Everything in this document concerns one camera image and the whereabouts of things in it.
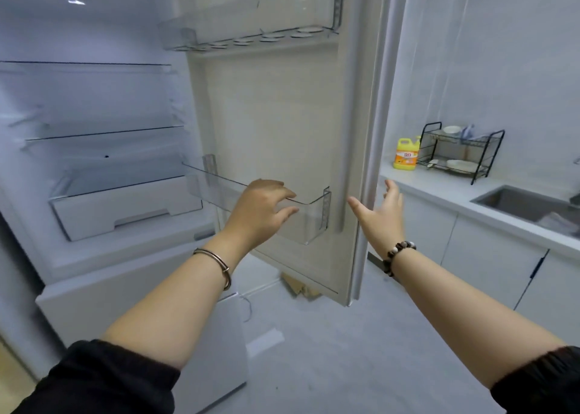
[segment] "gray sink basin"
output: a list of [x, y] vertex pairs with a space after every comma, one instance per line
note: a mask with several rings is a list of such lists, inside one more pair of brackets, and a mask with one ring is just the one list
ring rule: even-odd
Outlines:
[[[509, 214], [520, 219], [537, 223], [550, 213], [557, 213], [565, 220], [580, 226], [580, 207], [569, 202], [554, 199], [531, 191], [505, 185], [497, 190], [484, 194], [472, 200], [477, 205], [487, 206], [496, 211]], [[580, 239], [580, 231], [562, 232], [560, 227], [545, 226], [561, 234]]]

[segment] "person's left hand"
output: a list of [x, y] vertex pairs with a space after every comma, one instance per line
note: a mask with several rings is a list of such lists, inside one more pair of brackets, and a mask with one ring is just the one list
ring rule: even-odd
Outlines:
[[222, 233], [241, 242], [247, 252], [269, 240], [298, 207], [288, 206], [276, 212], [276, 205], [296, 194], [284, 182], [258, 179], [250, 183], [230, 214]]

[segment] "bracelet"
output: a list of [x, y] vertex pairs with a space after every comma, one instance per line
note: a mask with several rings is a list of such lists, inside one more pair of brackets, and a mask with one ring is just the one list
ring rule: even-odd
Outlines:
[[393, 263], [393, 259], [395, 258], [395, 255], [397, 255], [403, 249], [407, 249], [407, 248], [417, 250], [417, 246], [415, 246], [415, 243], [408, 242], [405, 240], [404, 242], [397, 243], [397, 246], [395, 246], [393, 249], [388, 251], [387, 259], [383, 260], [383, 272], [385, 272], [389, 277], [395, 276], [393, 273], [393, 270], [391, 269], [391, 264]]
[[212, 257], [221, 267], [221, 273], [223, 274], [224, 278], [226, 279], [226, 287], [223, 290], [228, 290], [231, 287], [231, 275], [230, 275], [230, 268], [228, 265], [217, 255], [207, 249], [197, 248], [193, 251], [193, 255], [195, 254], [205, 254], [208, 257]]

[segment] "kitchen sink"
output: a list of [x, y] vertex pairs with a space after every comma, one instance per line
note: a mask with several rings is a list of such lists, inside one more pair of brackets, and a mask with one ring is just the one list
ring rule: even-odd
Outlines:
[[[580, 207], [569, 202], [508, 185], [486, 193], [472, 202], [580, 239]], [[563, 221], [553, 213], [569, 223], [562, 225]]]

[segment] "black shirt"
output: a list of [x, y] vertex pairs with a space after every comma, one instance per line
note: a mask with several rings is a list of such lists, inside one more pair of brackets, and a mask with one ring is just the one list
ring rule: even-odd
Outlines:
[[[179, 371], [104, 341], [79, 341], [15, 414], [170, 414]], [[580, 413], [580, 348], [548, 353], [491, 395], [508, 413]]]

